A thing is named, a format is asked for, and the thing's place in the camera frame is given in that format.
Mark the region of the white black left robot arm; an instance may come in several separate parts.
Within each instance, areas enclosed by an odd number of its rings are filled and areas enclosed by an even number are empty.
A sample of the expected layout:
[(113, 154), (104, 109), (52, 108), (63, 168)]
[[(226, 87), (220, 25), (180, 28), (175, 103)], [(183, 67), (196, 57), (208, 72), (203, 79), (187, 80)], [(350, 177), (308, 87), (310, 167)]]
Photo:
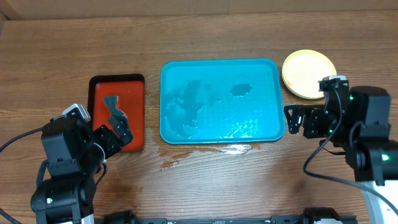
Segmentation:
[(125, 117), (111, 116), (108, 122), (110, 127), (93, 130), (84, 119), (63, 115), (43, 127), (47, 159), (30, 200), (37, 223), (94, 222), (94, 176), (133, 139)]

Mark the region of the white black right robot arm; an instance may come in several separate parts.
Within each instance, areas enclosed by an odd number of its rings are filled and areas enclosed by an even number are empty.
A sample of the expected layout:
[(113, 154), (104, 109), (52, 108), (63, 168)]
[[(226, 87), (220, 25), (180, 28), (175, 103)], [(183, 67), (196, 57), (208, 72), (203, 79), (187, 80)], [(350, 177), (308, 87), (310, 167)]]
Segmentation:
[[(319, 138), (303, 171), (312, 177), (350, 185), (361, 190), (371, 223), (397, 223), (397, 141), (389, 138), (391, 97), (376, 86), (321, 84), (324, 105), (284, 107), (289, 132), (303, 128), (307, 139)], [(311, 160), (327, 143), (343, 149), (354, 180), (308, 170)]]

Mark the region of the yellow-green plate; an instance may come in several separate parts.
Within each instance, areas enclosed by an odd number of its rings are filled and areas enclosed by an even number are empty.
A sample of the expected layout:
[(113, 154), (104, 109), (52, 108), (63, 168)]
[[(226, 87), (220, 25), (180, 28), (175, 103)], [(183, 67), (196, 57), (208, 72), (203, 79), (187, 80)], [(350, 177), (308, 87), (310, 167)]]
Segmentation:
[(319, 81), (336, 75), (331, 60), (314, 50), (298, 50), (291, 53), (282, 65), (282, 80), (296, 96), (308, 100), (323, 98)]

